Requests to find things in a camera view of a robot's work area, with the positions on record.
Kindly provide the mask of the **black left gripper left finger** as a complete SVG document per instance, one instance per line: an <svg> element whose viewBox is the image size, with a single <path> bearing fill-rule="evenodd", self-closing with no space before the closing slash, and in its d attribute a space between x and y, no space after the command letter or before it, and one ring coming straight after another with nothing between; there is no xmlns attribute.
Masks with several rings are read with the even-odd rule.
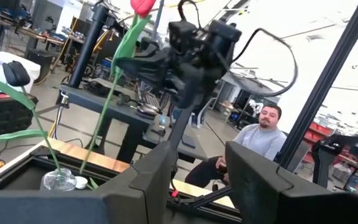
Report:
<svg viewBox="0 0 358 224"><path fill-rule="evenodd" d="M170 153L161 142L95 190L2 190L0 224L163 224Z"/></svg>

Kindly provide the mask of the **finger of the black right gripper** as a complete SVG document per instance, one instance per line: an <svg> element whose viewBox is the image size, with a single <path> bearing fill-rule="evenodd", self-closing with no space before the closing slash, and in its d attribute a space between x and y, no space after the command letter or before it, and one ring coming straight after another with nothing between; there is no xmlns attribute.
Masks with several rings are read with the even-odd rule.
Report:
<svg viewBox="0 0 358 224"><path fill-rule="evenodd" d="M161 49L156 41L148 37L143 37L140 42L140 58L142 59L149 59L149 58L167 59L169 58L169 53L170 53L169 48Z"/></svg>
<svg viewBox="0 0 358 224"><path fill-rule="evenodd" d="M127 75L138 78L159 90L172 90L171 75L173 58L154 55L152 57L122 57L116 60L116 66Z"/></svg>

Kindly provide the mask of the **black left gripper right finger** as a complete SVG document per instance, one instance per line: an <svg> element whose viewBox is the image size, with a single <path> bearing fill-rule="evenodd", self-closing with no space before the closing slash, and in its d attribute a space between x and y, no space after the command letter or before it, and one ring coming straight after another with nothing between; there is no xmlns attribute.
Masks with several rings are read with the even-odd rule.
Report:
<svg viewBox="0 0 358 224"><path fill-rule="evenodd" d="M358 224L358 193L332 192L234 141L225 158L243 224Z"/></svg>

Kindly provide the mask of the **clear glass vase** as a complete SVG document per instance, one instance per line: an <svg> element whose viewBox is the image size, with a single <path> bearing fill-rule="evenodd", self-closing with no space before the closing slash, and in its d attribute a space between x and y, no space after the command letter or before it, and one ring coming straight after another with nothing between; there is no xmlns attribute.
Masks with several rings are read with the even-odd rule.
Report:
<svg viewBox="0 0 358 224"><path fill-rule="evenodd" d="M67 168L46 173L41 180L40 190L71 191L76 187L76 178Z"/></svg>

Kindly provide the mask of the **red artificial tulip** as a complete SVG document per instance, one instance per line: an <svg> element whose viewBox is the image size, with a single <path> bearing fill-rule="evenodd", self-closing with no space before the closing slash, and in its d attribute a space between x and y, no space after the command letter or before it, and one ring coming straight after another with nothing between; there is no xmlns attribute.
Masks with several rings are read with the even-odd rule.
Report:
<svg viewBox="0 0 358 224"><path fill-rule="evenodd" d="M113 98L113 93L117 85L118 79L121 77L123 70L120 68L116 68L117 60L122 57L133 57L135 53L135 43L137 39L139 38L140 33L143 31L146 23L149 21L151 16L149 13L151 12L156 0L131 0L131 7L134 10L134 18L132 20L132 25L130 26L130 29L127 31L127 33L124 35L124 37L121 40L121 43L119 44L112 63L111 63L111 72L110 75L114 76L113 84L111 87L111 90L109 91L109 94L106 98L106 101L104 102L104 106L102 109L102 112L99 116L96 128L94 130L93 136L91 138L91 144L88 148L88 152L86 153L85 158L83 159L83 162L80 167L80 174L83 173L86 163L89 159L89 156L91 154L91 151L94 148L96 137L99 133L99 130L101 129L107 108L110 104L111 99Z"/></svg>

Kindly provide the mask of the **dark gray oval case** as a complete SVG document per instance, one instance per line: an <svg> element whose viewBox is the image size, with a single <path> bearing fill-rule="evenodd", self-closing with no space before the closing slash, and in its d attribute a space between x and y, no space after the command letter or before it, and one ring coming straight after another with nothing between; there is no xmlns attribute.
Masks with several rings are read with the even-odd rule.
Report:
<svg viewBox="0 0 358 224"><path fill-rule="evenodd" d="M136 115L140 116L141 118L154 120L157 112L146 106L138 106L136 109Z"/></svg>

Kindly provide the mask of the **black round pole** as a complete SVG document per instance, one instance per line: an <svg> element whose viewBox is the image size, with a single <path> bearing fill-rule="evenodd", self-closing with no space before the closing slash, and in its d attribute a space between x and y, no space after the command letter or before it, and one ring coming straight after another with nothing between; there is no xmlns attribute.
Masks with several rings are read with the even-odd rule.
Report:
<svg viewBox="0 0 358 224"><path fill-rule="evenodd" d="M108 8L102 1L94 7L94 14L88 35L83 43L80 55L76 60L76 67L68 82L68 85L73 88L78 88L82 81L83 74L93 53L94 46L96 45L102 28L108 18L108 11Z"/></svg>

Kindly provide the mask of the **person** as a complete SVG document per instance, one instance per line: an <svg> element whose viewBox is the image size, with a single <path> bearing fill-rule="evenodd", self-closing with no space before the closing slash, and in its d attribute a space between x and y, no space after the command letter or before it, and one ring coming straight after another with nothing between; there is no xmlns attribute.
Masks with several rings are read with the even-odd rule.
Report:
<svg viewBox="0 0 358 224"><path fill-rule="evenodd" d="M233 141L271 161L274 160L287 138L277 127L281 116L282 109L279 106L265 105L260 112L259 122L242 128ZM229 175L224 171L225 168L225 156L211 157L192 169L185 182L201 188L206 187L212 180L221 180L224 185L229 185Z"/></svg>

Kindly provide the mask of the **low gray side table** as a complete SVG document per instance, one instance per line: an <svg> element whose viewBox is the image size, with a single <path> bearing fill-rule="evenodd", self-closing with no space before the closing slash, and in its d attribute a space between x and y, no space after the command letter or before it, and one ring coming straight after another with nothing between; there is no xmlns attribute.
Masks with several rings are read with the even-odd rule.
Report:
<svg viewBox="0 0 358 224"><path fill-rule="evenodd" d="M159 135L154 133L152 131L153 129L158 129L157 123L152 124L148 127L140 142L141 146L153 149L158 144L158 142L167 140L172 130L171 128L165 128L165 135L159 139ZM198 138L196 137L196 134L189 126L186 127L184 135L187 135L194 140L195 148L188 147L182 142L180 142L178 145L178 158L190 163L194 163L195 159L207 161L208 157L204 149L202 148Z"/></svg>

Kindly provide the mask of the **black plastic crate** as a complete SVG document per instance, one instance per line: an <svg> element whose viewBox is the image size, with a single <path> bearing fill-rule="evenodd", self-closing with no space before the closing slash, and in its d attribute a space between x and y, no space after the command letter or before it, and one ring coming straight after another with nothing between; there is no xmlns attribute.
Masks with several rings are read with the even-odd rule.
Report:
<svg viewBox="0 0 358 224"><path fill-rule="evenodd" d="M0 135L27 129L33 113L17 100L0 92Z"/></svg>

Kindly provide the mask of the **black aluminium table frame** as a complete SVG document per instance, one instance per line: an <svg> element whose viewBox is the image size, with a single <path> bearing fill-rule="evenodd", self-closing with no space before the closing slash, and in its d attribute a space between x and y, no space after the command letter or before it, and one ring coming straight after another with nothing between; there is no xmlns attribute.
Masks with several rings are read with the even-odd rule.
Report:
<svg viewBox="0 0 358 224"><path fill-rule="evenodd" d="M278 165L287 170L286 164L295 151L298 140L304 135L306 127L316 115L328 90L331 88L344 62L358 39L358 6L354 11L349 24L342 33L333 53L318 78L306 104L304 105L296 123L285 141L285 153Z"/></svg>

